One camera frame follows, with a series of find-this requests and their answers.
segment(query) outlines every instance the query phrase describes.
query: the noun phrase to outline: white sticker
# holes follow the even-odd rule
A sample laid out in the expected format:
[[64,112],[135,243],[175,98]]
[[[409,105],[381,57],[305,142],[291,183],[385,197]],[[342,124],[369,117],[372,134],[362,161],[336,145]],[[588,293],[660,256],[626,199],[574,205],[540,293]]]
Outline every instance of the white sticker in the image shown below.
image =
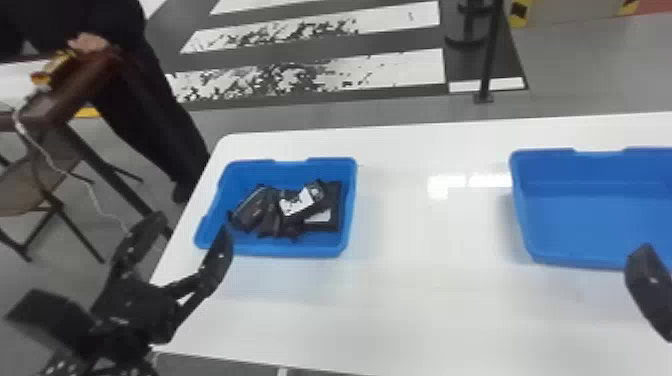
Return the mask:
[[305,223],[322,223],[331,221],[331,209],[327,209],[321,213],[311,215],[304,220]]
[[298,196],[291,200],[285,200],[283,198],[278,202],[278,206],[280,206],[280,210],[285,217],[290,217],[314,203],[315,200],[313,200],[313,196],[310,195],[310,192],[308,192],[306,187],[303,187]]

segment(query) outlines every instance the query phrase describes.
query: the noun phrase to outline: black cloth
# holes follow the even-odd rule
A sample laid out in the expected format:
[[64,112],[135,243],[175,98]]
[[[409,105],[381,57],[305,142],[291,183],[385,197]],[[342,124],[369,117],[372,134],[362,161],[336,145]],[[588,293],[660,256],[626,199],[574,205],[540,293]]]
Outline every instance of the black cloth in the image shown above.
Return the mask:
[[25,40],[50,52],[66,48],[81,32],[121,47],[128,63],[139,67],[140,84],[165,121],[155,121],[121,79],[91,102],[121,139],[172,180],[195,183],[209,158],[207,148],[191,116],[175,100],[144,30],[137,0],[0,0],[0,61],[18,55]]

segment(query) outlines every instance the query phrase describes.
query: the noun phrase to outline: hand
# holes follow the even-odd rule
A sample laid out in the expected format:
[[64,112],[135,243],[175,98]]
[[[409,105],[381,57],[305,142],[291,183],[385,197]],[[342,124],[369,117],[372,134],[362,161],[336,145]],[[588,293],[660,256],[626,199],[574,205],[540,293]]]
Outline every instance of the hand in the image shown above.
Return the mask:
[[68,46],[75,51],[88,54],[106,49],[110,45],[105,38],[91,33],[79,33],[77,39],[68,41]]

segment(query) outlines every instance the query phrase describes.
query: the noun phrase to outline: yellow object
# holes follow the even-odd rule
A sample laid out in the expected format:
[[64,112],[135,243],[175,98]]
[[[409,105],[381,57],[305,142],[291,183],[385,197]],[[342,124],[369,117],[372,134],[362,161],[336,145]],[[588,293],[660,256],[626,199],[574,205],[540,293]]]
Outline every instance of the yellow object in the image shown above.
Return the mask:
[[75,117],[80,119],[99,118],[100,113],[93,107],[84,107],[75,114]]
[[509,25],[513,28],[527,26],[530,19],[530,9],[534,0],[514,0],[509,12]]
[[31,81],[42,91],[54,89],[74,69],[75,56],[71,50],[57,51],[42,70],[30,75]]
[[625,0],[623,5],[618,9],[617,16],[630,16],[635,14],[637,7],[639,7],[640,0]]

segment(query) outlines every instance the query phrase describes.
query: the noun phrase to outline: blue bin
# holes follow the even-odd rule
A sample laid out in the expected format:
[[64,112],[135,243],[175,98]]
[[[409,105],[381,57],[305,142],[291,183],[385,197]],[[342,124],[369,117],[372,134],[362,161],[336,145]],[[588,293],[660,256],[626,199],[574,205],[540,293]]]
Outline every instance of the blue bin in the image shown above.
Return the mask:
[[341,230],[308,232],[298,242],[272,237],[258,238],[229,226],[234,252],[239,255],[274,257],[338,257],[348,245],[355,204],[357,163],[352,158],[310,158],[304,162],[273,160],[237,161],[224,169],[210,209],[196,231],[194,243],[208,249],[219,228],[228,225],[227,212],[238,206],[259,184],[278,189],[301,189],[304,184],[321,179],[341,181]]
[[623,269],[651,243],[672,267],[672,149],[511,155],[525,246],[537,262]]

